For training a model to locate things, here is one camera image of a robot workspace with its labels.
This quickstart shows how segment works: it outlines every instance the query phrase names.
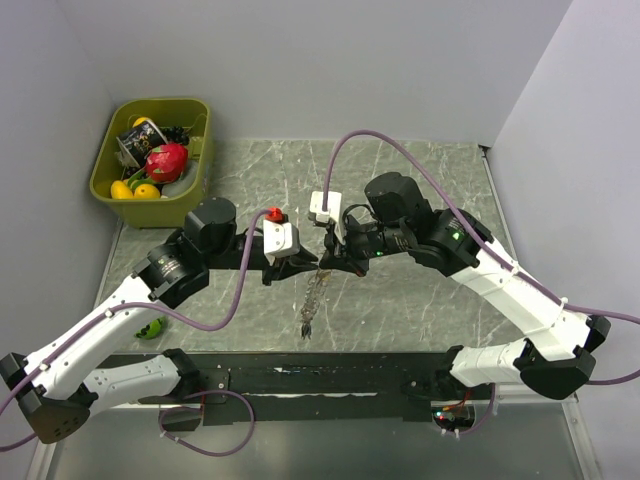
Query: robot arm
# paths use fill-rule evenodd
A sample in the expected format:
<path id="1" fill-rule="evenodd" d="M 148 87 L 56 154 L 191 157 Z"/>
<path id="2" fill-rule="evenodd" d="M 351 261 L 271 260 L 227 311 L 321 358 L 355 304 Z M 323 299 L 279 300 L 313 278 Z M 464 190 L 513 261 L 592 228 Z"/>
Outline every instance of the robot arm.
<path id="1" fill-rule="evenodd" d="M 0 374 L 10 388 L 40 370 L 16 398 L 41 441 L 57 442 L 90 416 L 122 403 L 149 396 L 177 400 L 195 390 L 198 370 L 178 349 L 134 365 L 96 367 L 157 318 L 158 311 L 175 308 L 205 288 L 209 269 L 240 269 L 246 233 L 236 233 L 235 216 L 234 205 L 226 199 L 204 201 L 187 215 L 183 229 L 151 250 L 109 298 L 69 331 L 26 357 L 10 354 L 0 360 Z M 252 242 L 247 265 L 262 271 L 263 284 L 317 268 L 317 258 L 300 245 L 297 228 L 278 209 L 265 218 L 263 232 Z M 118 309 L 132 303 L 136 306 Z M 60 345 L 90 323 L 93 326 L 47 364 Z"/>
<path id="2" fill-rule="evenodd" d="M 524 383 L 537 393 L 563 399 L 584 385 L 595 366 L 591 355 L 605 340 L 604 317 L 565 310 L 516 276 L 522 269 L 489 230 L 462 212 L 480 238 L 515 268 L 508 272 L 465 232 L 450 210 L 432 210 L 415 181 L 385 173 L 365 187 L 369 205 L 343 209 L 341 195 L 314 192 L 310 217 L 327 228 L 320 268 L 366 275 L 369 260 L 406 252 L 485 298 L 524 337 L 506 345 L 452 347 L 447 372 L 466 387 L 482 383 Z M 369 209 L 373 221 L 360 224 L 350 211 Z"/>

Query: olive green bin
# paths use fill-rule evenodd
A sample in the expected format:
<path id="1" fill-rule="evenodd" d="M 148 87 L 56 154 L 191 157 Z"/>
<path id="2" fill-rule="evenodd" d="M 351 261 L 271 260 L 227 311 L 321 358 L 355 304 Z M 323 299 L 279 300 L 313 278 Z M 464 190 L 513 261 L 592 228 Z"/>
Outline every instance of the olive green bin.
<path id="1" fill-rule="evenodd" d="M 124 168 L 118 162 L 117 135 L 132 128 L 139 117 L 149 117 L 159 127 L 189 129 L 189 159 L 199 163 L 196 180 L 182 195 L 150 200 L 111 198 L 111 184 L 121 180 Z M 132 227 L 181 227 L 184 217 L 207 195 L 213 164 L 213 137 L 209 107 L 195 98 L 148 98 L 122 105 L 114 113 L 102 142 L 89 188 Z"/>

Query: metal frame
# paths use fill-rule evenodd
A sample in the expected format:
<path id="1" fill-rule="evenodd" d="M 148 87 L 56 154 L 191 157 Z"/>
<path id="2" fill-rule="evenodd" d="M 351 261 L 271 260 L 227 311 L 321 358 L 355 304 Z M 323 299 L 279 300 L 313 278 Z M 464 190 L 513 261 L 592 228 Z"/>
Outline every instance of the metal frame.
<path id="1" fill-rule="evenodd" d="M 515 247 L 513 245 L 513 241 L 511 238 L 511 234 L 509 232 L 509 228 L 506 222 L 506 218 L 504 216 L 504 212 L 502 210 L 502 206 L 500 204 L 500 200 L 498 197 L 498 193 L 495 188 L 495 184 L 493 181 L 493 177 L 491 175 L 491 170 L 489 167 L 489 162 L 487 159 L 486 151 L 480 149 L 482 155 L 482 161 L 485 167 L 485 171 L 487 174 L 487 178 L 489 180 L 489 184 L 491 187 L 491 191 L 493 193 L 493 197 L 496 202 L 496 206 L 498 208 L 498 212 L 500 214 L 500 218 L 502 220 L 502 224 L 505 229 L 507 242 L 512 252 L 512 256 L 514 259 L 517 259 Z M 120 237 L 120 233 L 122 231 L 123 224 L 119 220 L 116 226 L 116 231 L 113 237 L 111 250 L 109 252 L 109 256 L 107 258 L 107 263 L 105 266 L 105 270 L 102 276 L 102 280 L 100 282 L 100 286 L 98 289 L 98 293 L 96 295 L 95 305 L 99 303 L 99 300 L 102 296 L 103 289 L 106 283 L 107 274 L 109 271 L 109 267 L 113 260 L 113 255 L 115 253 L 115 249 L 118 243 L 118 239 Z M 190 354 L 194 357 L 199 357 L 201 355 L 207 355 L 206 353 L 194 353 Z M 497 390 L 497 398 L 496 405 L 498 404 L 534 404 L 534 403 L 557 403 L 554 400 L 550 400 L 548 398 L 542 397 L 535 392 L 531 391 L 528 387 L 524 385 L 501 385 L 498 386 Z M 576 456 L 578 458 L 578 462 L 580 464 L 580 468 L 582 470 L 583 476 L 587 480 L 600 480 L 602 479 L 602 474 L 598 467 L 595 453 L 593 450 L 593 446 L 591 444 L 591 439 L 586 429 L 585 422 L 582 418 L 582 412 L 580 411 L 578 405 L 578 399 L 576 395 L 571 396 L 567 400 L 564 400 L 563 410 L 565 413 L 565 418 L 567 421 L 567 428 L 569 430 L 571 439 L 573 441 L 574 449 L 576 452 Z M 448 402 L 439 402 L 433 401 L 432 406 L 440 406 L 446 405 Z M 483 400 L 471 400 L 468 402 L 469 404 L 482 405 L 488 403 L 486 399 Z M 160 409 L 163 405 L 160 404 L 150 404 L 150 405 L 122 405 L 116 408 L 126 408 L 126 409 Z M 29 468 L 27 479 L 28 480 L 46 480 L 46 477 L 49 472 L 49 468 L 51 466 L 51 461 L 53 459 L 55 453 L 56 444 L 44 445 L 41 442 L 38 443 L 36 447 L 36 451 L 34 457 L 31 462 L 31 466 Z"/>
<path id="2" fill-rule="evenodd" d="M 101 368 L 145 358 L 114 355 Z M 235 352 L 190 355 L 190 359 L 200 372 L 202 389 L 242 392 L 262 421 L 402 418 L 430 422 L 432 399 L 460 401 L 468 391 L 455 381 L 451 386 L 434 381 L 435 372 L 447 361 L 445 353 Z M 491 397 L 488 385 L 471 392 L 475 400 Z M 145 399 L 144 403 L 166 403 L 166 399 Z M 237 402 L 227 402 L 224 396 L 205 399 L 205 426 L 246 419 Z"/>

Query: gray marble table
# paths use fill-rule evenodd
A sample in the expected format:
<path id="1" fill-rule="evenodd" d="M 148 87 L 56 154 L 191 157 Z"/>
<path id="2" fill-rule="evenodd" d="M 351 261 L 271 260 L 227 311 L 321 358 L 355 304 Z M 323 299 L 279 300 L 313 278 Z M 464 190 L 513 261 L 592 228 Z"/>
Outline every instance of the gray marble table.
<path id="1" fill-rule="evenodd" d="M 218 145 L 211 193 L 232 200 L 244 228 L 259 208 L 280 206 L 298 225 L 303 244 L 318 256 L 324 231 L 307 220 L 310 195 L 320 190 L 332 141 L 237 140 Z M 453 200 L 479 218 L 504 245 L 505 228 L 476 145 L 406 142 L 405 146 L 436 177 Z M 364 186 L 373 177 L 398 171 L 417 179 L 434 208 L 442 202 L 411 165 L 377 140 L 355 139 L 343 148 L 332 189 L 345 205 L 365 201 Z M 170 230 L 124 227 L 109 266 L 104 296 Z M 235 318 L 223 330 L 205 333 L 170 321 L 153 340 L 131 339 L 121 351 L 442 351 L 451 345 L 485 346 L 520 336 L 491 305 L 438 272 L 416 265 L 408 255 L 371 262 L 365 278 L 334 271 L 318 299 L 310 340 L 300 337 L 305 294 L 314 274 L 263 287 L 250 273 Z M 212 271 L 210 287 L 179 311 L 213 324 L 226 313 L 237 272 Z"/>

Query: red button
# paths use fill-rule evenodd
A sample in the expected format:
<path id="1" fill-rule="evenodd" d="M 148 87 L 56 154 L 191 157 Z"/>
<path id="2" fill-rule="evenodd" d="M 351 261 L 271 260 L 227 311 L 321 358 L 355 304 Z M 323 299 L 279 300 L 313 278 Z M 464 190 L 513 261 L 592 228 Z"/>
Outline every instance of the red button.
<path id="1" fill-rule="evenodd" d="M 281 223 L 284 221 L 284 214 L 278 207 L 271 207 L 269 211 L 271 213 L 265 217 L 267 220 L 274 223 Z"/>

